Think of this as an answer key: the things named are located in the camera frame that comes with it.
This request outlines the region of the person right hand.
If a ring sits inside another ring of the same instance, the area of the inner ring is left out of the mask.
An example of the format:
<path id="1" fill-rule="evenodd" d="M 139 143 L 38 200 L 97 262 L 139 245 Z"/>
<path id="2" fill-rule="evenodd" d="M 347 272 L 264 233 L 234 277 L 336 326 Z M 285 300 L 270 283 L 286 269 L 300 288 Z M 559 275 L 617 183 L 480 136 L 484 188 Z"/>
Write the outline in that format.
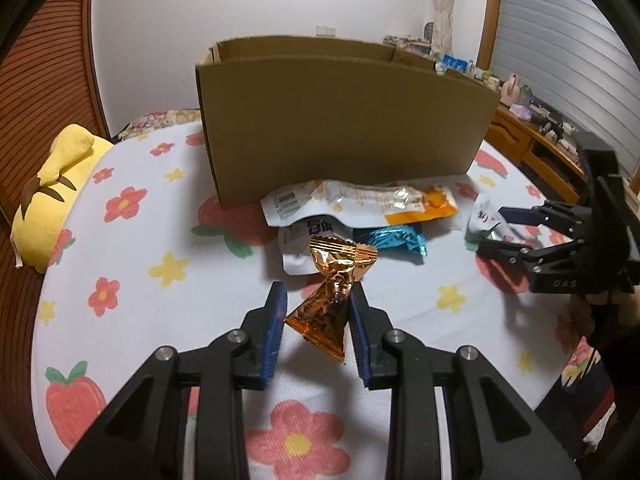
<path id="1" fill-rule="evenodd" d="M 619 307 L 620 310 L 635 311 L 639 309 L 639 289 L 635 287 L 632 292 L 623 292 L 622 290 L 595 292 L 594 294 L 587 294 L 585 300 L 588 304 L 593 304 L 594 306 L 612 304 Z"/>

